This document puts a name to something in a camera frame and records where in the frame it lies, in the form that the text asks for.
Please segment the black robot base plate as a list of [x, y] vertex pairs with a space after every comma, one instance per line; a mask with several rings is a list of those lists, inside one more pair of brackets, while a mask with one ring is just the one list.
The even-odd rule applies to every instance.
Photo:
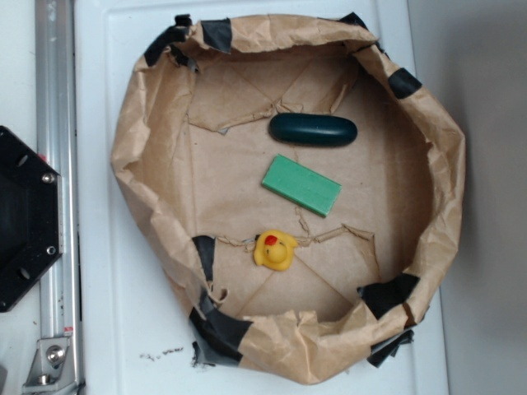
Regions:
[[10, 311], [62, 255], [60, 175], [1, 127], [1, 311]]

